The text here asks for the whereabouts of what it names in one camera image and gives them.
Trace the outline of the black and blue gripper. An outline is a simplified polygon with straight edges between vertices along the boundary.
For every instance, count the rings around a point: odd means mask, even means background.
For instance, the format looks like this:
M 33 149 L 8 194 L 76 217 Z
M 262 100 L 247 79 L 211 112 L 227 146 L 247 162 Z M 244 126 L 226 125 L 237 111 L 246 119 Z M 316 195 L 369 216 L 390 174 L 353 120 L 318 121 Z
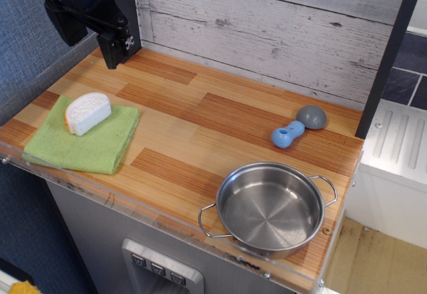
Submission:
M 97 35 L 108 69 L 116 69 L 131 57 L 134 46 L 128 20 L 115 0 L 45 0 L 45 10 L 59 36 L 70 47 L 92 30 L 121 30 Z

